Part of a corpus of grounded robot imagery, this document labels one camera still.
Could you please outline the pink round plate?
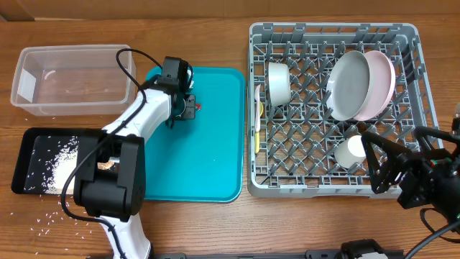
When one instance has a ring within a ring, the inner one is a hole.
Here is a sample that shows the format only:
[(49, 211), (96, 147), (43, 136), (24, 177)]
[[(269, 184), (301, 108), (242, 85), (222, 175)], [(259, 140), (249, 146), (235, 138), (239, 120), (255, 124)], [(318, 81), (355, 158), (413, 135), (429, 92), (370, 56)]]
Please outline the pink round plate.
[(368, 103), (354, 118), (366, 121), (383, 112), (392, 98), (395, 88), (395, 68), (391, 60), (382, 52), (372, 50), (364, 54), (368, 61), (372, 90)]

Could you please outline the grey round plate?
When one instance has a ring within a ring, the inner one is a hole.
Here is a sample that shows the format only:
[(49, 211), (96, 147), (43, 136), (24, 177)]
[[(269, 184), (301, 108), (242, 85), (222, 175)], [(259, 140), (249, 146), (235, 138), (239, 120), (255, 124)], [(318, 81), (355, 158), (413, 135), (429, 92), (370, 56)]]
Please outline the grey round plate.
[(364, 54), (353, 50), (340, 57), (329, 74), (326, 100), (331, 116), (338, 121), (352, 119), (368, 102), (372, 81), (369, 63)]

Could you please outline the yellow plastic spoon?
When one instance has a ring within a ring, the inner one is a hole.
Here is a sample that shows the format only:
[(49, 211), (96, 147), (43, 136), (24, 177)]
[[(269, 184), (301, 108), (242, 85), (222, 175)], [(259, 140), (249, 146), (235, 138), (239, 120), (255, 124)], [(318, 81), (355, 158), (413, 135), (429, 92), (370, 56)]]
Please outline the yellow plastic spoon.
[[(260, 114), (263, 114), (263, 104), (260, 102)], [(260, 150), (260, 134), (259, 132), (254, 133), (254, 153), (257, 154)]]

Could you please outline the grey bowl with rice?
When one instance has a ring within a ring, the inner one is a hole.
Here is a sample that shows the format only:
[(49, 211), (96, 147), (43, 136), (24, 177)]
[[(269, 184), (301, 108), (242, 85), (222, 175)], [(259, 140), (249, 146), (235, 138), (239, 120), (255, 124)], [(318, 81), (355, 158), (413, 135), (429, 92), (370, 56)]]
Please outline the grey bowl with rice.
[(280, 106), (290, 102), (290, 73), (287, 65), (269, 63), (268, 87), (271, 105)]

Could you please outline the brown food scrap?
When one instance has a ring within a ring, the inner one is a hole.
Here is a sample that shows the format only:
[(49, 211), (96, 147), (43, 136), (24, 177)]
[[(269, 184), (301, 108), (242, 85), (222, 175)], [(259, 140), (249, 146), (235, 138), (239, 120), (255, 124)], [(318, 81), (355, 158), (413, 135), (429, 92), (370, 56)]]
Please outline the brown food scrap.
[(98, 169), (99, 170), (110, 170), (112, 167), (114, 166), (114, 162), (113, 161), (109, 161), (109, 162), (106, 162), (106, 163), (98, 163)]

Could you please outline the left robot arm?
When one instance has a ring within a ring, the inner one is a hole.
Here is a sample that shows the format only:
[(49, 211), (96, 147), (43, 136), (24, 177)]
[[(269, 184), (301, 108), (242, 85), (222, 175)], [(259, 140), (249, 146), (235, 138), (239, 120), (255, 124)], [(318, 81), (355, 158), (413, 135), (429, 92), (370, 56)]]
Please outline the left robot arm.
[(166, 57), (161, 73), (140, 86), (134, 103), (100, 131), (80, 136), (74, 202), (106, 232), (115, 258), (153, 258), (139, 211), (146, 191), (145, 144), (162, 124), (194, 119), (193, 69)]

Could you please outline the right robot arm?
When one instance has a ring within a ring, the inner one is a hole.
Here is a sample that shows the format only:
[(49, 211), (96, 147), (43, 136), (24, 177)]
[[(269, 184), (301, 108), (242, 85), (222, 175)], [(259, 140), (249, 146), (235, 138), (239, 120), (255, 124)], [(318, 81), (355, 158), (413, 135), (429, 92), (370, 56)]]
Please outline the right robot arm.
[(404, 209), (431, 204), (448, 223), (459, 221), (459, 106), (451, 131), (416, 127), (419, 151), (364, 132), (372, 191), (381, 194), (398, 185), (397, 201)]

